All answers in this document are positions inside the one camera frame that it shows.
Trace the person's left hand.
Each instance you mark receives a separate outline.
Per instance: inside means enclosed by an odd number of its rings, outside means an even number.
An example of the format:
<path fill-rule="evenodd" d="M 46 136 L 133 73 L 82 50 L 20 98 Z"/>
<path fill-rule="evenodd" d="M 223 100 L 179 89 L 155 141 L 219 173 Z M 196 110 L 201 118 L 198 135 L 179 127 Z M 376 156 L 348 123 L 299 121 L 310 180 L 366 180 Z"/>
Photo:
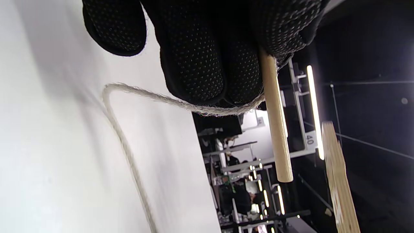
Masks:
<path fill-rule="evenodd" d="M 168 91 L 194 105 L 238 107 L 263 93 L 259 48 L 282 68 L 315 37 L 328 0 L 84 0 L 94 41 L 138 55 L 154 25 Z"/>

